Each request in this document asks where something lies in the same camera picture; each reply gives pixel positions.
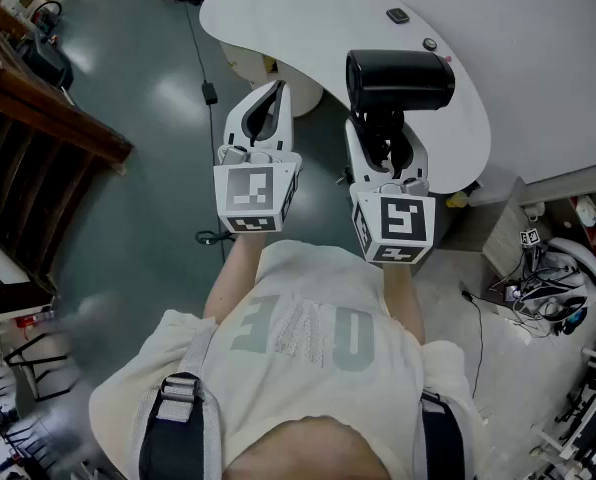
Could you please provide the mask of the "black cylinder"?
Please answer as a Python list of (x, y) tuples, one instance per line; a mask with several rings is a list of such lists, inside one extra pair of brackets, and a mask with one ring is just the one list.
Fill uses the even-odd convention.
[(380, 125), (385, 160), (390, 140), (404, 135), (405, 114), (447, 107), (456, 85), (449, 63), (429, 51), (351, 50), (345, 74), (352, 124), (355, 128), (355, 117), (366, 116)]

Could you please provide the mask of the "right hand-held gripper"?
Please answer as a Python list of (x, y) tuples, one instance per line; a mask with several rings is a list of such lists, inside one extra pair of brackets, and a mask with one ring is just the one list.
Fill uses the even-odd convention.
[(386, 142), (366, 116), (345, 123), (352, 223), (369, 263), (416, 264), (434, 242), (436, 201), (429, 195), (427, 151), (408, 124)]

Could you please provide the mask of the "dark wooden bed frame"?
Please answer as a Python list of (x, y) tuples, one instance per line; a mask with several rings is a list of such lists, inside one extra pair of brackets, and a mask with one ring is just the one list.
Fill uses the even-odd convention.
[(92, 179), (133, 146), (71, 104), (14, 50), (31, 30), (0, 5), (0, 246), (49, 293), (51, 269)]

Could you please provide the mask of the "white metal rack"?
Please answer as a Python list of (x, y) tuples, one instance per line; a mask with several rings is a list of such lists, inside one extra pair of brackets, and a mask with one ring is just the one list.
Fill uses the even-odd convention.
[(582, 350), (587, 360), (583, 389), (590, 389), (588, 397), (569, 398), (572, 422), (561, 438), (554, 438), (542, 430), (537, 432), (541, 443), (529, 455), (544, 464), (544, 470), (531, 473), (527, 480), (592, 480), (596, 467), (596, 351)]

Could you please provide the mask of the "person's right forearm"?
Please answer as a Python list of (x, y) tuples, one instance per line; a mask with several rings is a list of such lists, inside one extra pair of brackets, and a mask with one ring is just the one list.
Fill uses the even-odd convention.
[(389, 314), (423, 345), (425, 329), (410, 267), (385, 263), (382, 271), (384, 300)]

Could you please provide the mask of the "black bag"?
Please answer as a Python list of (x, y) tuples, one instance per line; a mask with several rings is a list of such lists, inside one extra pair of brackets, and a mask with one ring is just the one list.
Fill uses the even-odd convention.
[(41, 35), (26, 38), (17, 52), (31, 71), (49, 85), (70, 89), (73, 83), (71, 61), (49, 38)]

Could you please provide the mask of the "white rounded helmet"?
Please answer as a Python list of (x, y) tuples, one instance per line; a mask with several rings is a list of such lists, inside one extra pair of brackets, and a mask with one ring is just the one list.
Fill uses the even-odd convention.
[(583, 307), (596, 304), (596, 256), (578, 242), (565, 238), (552, 238), (548, 242), (548, 252), (567, 265), (567, 272), (551, 283), (566, 289), (566, 301), (574, 299)]

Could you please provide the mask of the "idle hand-held gripper device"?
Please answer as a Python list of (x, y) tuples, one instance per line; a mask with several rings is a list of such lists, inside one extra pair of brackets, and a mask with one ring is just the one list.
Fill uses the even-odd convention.
[(520, 232), (520, 243), (523, 251), (524, 266), (529, 272), (537, 270), (542, 255), (541, 239), (536, 228), (528, 228)]

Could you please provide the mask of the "person's white printed shirt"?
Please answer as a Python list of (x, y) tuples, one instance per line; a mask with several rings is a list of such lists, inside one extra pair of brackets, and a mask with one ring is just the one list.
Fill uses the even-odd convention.
[(391, 317), (382, 267), (266, 242), (221, 323), (166, 311), (94, 390), (100, 447), (127, 480), (476, 480), (464, 353)]

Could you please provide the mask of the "light wooden cabinet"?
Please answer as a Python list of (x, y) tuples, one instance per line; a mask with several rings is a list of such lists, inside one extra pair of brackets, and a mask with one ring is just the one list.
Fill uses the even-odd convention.
[(520, 206), (525, 188), (524, 181), (518, 177), (506, 200), (485, 206), (493, 226), (486, 234), (483, 254), (499, 277), (508, 275), (522, 256), (520, 232), (528, 224), (527, 216)]

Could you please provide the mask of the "black metal chair frame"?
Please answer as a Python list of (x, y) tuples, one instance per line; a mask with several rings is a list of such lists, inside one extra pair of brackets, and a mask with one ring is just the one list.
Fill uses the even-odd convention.
[(60, 330), (40, 332), (4, 350), (2, 360), (13, 376), (19, 413), (30, 413), (40, 403), (69, 394), (80, 381), (64, 335)]

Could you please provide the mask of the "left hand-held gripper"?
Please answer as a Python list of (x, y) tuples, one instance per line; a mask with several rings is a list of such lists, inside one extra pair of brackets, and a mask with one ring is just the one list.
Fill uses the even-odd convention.
[(289, 85), (277, 80), (255, 89), (228, 114), (214, 167), (217, 215), (227, 230), (280, 232), (301, 167)]

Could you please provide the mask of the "person's left forearm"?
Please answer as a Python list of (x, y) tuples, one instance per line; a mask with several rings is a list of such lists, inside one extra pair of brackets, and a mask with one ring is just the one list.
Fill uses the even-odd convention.
[(203, 317), (221, 323), (253, 289), (265, 233), (240, 234), (214, 282), (204, 306)]

